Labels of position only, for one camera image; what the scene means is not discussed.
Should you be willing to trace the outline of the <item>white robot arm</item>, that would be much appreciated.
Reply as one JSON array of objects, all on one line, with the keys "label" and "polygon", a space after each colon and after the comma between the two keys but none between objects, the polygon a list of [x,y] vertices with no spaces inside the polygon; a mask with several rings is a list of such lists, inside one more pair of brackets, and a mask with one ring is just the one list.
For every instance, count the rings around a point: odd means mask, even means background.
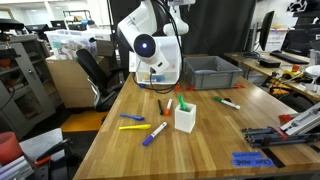
[{"label": "white robot arm", "polygon": [[[196,0],[169,0],[168,16],[171,22],[163,26],[165,35],[178,36],[189,31],[189,26],[181,19],[179,6],[195,2]],[[152,37],[157,27],[154,4],[151,0],[141,0],[140,5],[118,23],[117,30],[119,36],[125,39],[130,51],[157,73],[162,73],[169,67],[169,62]]]}]

